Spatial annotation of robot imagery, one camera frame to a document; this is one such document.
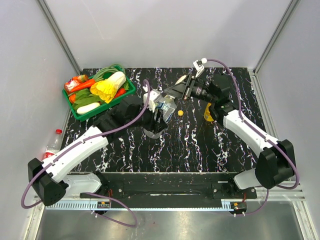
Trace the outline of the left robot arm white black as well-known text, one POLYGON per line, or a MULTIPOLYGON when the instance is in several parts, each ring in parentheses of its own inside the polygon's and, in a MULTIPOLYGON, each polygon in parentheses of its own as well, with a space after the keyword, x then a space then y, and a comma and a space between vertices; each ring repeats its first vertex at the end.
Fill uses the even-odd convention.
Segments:
POLYGON ((45 206, 52 206, 66 194, 93 193, 102 198, 109 186, 100 173, 68 177, 69 172, 94 152, 106 147, 129 128, 142 127, 158 134, 167 128, 164 111, 160 108, 163 96, 156 91, 124 97, 120 103, 100 116, 88 130, 70 145, 41 161, 27 164, 28 185, 45 206))

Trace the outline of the clear bottle blue cap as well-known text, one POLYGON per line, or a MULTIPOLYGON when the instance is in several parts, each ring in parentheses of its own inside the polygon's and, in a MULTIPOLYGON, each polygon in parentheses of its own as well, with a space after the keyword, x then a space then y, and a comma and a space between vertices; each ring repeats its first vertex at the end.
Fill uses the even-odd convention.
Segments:
POLYGON ((177 108, 175 97, 171 95, 165 95, 157 103, 156 110, 161 112, 161 119, 166 123, 166 126, 162 130, 157 130, 156 133, 143 129, 143 132, 151 139, 158 139, 163 131, 168 127, 170 119, 177 108))

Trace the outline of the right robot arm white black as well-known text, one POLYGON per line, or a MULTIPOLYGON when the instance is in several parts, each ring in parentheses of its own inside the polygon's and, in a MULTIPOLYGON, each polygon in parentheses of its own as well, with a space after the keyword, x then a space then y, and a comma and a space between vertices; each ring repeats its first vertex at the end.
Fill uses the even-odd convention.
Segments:
POLYGON ((226 74, 215 74, 211 80, 203 81, 189 73, 166 88, 164 93, 184 101, 196 98, 208 103, 212 119, 236 134, 258 157, 254 169, 238 173, 228 184, 227 192, 231 197, 239 198, 251 187, 289 189, 282 182, 296 174, 293 144, 269 135, 253 124, 239 106, 235 106, 229 96, 231 79, 226 74))

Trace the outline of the orange juice bottle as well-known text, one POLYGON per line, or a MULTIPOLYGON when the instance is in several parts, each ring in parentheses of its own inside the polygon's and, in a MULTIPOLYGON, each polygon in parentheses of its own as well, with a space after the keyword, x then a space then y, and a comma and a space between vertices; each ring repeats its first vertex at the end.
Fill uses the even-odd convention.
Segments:
POLYGON ((206 105, 206 108, 205 108, 205 111, 204 111, 204 115, 203 115, 203 117, 204 117, 204 119, 207 121, 207 122, 214 122, 215 120, 212 118, 212 116, 211 116, 211 114, 210 114, 210 106, 211 106, 212 104, 211 103, 208 103, 207 105, 206 105))

